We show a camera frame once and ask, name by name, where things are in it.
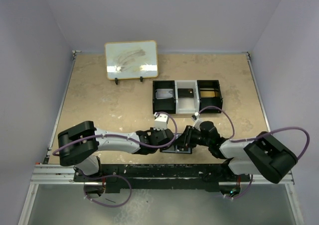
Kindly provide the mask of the black leather card holder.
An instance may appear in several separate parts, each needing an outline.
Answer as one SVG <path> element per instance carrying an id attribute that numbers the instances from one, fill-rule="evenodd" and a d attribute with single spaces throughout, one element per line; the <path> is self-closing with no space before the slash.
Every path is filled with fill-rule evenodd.
<path id="1" fill-rule="evenodd" d="M 182 137 L 182 134 L 179 133 L 176 136 L 176 140 L 173 142 L 173 144 L 170 147 L 167 148 L 161 148 L 161 153 L 176 153 L 176 154 L 192 154 L 192 148 L 187 147 L 186 145 L 182 145 L 182 140 L 179 139 Z"/>

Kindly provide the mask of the black white card sorting tray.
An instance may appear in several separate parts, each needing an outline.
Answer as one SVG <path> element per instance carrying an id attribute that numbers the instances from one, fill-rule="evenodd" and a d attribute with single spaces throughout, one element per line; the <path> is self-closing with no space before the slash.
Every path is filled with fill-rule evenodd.
<path id="1" fill-rule="evenodd" d="M 153 81 L 153 113 L 221 113 L 223 98 L 218 80 Z"/>

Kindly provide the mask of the white board with yellow rim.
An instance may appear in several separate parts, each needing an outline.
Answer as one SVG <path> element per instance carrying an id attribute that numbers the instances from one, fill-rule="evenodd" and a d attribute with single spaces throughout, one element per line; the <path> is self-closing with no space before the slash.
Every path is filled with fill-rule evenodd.
<path id="1" fill-rule="evenodd" d="M 107 78 L 119 80 L 156 78 L 158 47 L 154 40 L 108 42 L 104 45 Z"/>

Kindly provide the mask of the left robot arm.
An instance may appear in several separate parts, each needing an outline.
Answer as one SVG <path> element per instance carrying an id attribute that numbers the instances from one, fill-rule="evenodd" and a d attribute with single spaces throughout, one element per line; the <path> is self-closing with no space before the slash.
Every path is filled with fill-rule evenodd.
<path id="1" fill-rule="evenodd" d="M 132 133 L 115 133 L 98 129 L 92 121 L 85 121 L 58 134 L 58 156 L 61 166 L 75 166 L 91 181 L 101 179 L 103 170 L 97 151 L 119 151 L 129 154 L 148 155 L 169 148 L 177 133 L 165 123 L 159 129 L 139 130 Z"/>

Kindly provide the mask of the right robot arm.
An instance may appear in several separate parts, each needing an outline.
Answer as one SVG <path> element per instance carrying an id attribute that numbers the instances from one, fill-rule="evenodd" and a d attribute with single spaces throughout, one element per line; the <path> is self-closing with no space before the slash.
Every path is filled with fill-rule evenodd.
<path id="1" fill-rule="evenodd" d="M 261 138 L 234 142 L 222 137 L 213 122 L 188 125 L 176 139 L 177 150 L 206 146 L 211 155 L 224 159 L 222 177 L 233 181 L 242 174 L 262 175 L 277 184 L 297 164 L 297 156 L 272 135 L 263 131 Z"/>

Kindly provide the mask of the gold cards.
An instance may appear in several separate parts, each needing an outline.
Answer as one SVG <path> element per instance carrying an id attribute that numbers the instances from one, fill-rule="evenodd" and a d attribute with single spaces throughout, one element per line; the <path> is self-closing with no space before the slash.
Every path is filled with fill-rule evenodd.
<path id="1" fill-rule="evenodd" d="M 220 91 L 216 88 L 201 88 L 200 90 L 201 98 L 219 98 Z"/>

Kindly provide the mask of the silver VIP cards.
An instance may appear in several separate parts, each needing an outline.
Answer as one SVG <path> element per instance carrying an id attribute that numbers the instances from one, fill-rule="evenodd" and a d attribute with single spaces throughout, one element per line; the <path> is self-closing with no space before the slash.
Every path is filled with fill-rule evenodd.
<path id="1" fill-rule="evenodd" d="M 156 89 L 156 99 L 162 100 L 162 99 L 170 99 L 173 98 L 174 91 L 173 89 Z"/>

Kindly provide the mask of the black VIP cards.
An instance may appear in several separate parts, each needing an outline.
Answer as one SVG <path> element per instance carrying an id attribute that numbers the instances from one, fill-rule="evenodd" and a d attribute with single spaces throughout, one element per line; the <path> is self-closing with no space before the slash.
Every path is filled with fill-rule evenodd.
<path id="1" fill-rule="evenodd" d="M 178 88 L 177 94 L 179 98 L 193 98 L 193 88 Z"/>

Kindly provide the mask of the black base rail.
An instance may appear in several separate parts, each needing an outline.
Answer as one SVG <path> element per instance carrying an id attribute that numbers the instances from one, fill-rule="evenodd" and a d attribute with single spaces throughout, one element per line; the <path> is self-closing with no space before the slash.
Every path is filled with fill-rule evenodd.
<path id="1" fill-rule="evenodd" d="M 103 164 L 101 169 L 101 174 L 92 177 L 74 169 L 74 181 L 85 185 L 105 182 L 106 193 L 119 193 L 129 188 L 219 192 L 222 184 L 250 180 L 245 174 L 226 173 L 223 164 Z"/>

